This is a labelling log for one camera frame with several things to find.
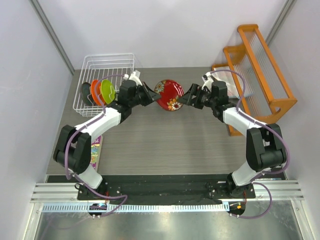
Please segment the wire dish rack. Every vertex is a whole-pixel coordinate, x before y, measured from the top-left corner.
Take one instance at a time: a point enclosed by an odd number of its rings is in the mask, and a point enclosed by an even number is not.
[[[84,117],[94,117],[99,114],[103,108],[96,104],[86,105],[81,97],[81,86],[83,83],[92,83],[95,79],[101,79],[109,75],[130,75],[135,69],[135,55],[126,54],[105,54],[88,55],[84,58],[79,82],[76,88],[73,109]],[[123,78],[113,76],[108,78],[113,84],[115,91],[118,92]]]

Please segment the flower pattern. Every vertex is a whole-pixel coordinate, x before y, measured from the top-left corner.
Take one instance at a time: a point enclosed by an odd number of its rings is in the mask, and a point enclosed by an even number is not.
[[[165,83],[166,83],[166,80],[163,80],[163,81],[159,82],[155,86],[154,92],[157,93],[157,94],[163,92],[165,90]]]
[[[176,98],[171,98],[169,102],[166,103],[170,111],[176,111],[182,107],[182,103],[178,102],[178,96]]]

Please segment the wall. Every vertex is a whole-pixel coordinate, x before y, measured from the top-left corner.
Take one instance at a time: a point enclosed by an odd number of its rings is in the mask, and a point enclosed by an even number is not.
[[[207,67],[237,26],[266,37],[286,0],[39,0],[73,66],[86,55],[134,53],[137,67]]]
[[[27,0],[0,3],[0,233],[21,239],[44,180],[71,75]]]
[[[297,1],[271,44],[297,104],[279,121],[289,144],[289,177],[298,179],[314,223],[320,224],[320,1]]]

